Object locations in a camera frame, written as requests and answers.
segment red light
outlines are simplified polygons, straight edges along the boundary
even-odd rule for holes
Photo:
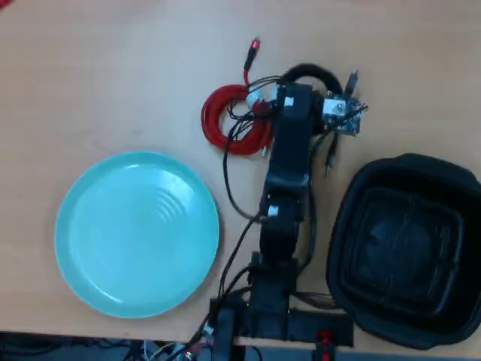
[[[253,41],[253,43],[250,47],[255,49],[255,50],[258,50],[260,45],[261,45],[261,42],[256,39],[256,40]]]

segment black bracket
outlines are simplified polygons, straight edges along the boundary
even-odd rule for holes
[[[249,301],[239,295],[228,297],[214,319],[214,361],[229,360],[233,339],[238,336],[315,344],[319,335],[327,332],[334,335],[330,340],[333,346],[352,347],[354,324],[346,314],[289,308],[297,274],[295,259],[278,267],[262,267],[262,255],[253,253],[252,265]],[[210,309],[216,310],[216,299],[211,300]]]

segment cable connector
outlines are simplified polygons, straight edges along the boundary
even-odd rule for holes
[[[253,65],[253,61],[259,52],[259,48],[261,47],[261,41],[258,37],[255,37],[253,42],[250,43],[249,52],[247,53],[246,62],[244,64],[244,70],[249,71],[250,67]]]

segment teal plate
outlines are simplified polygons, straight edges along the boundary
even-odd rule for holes
[[[159,153],[89,169],[57,216],[55,252],[70,288],[94,309],[142,318],[185,301],[207,276],[219,216],[204,182]]]

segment red connector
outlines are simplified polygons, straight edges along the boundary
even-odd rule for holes
[[[245,85],[226,85],[213,92],[205,101],[201,112],[202,131],[205,138],[221,150],[225,149],[227,137],[220,130],[220,117],[224,113],[225,107],[231,100],[245,101],[249,94],[249,69],[256,57],[261,42],[254,38],[247,53],[246,63],[244,64],[244,83]],[[265,103],[257,102],[253,106],[254,113],[265,111]],[[234,140],[229,148],[229,153],[240,156],[248,156],[259,152],[262,148],[268,147],[272,139],[271,122],[254,122],[253,127],[241,140]]]

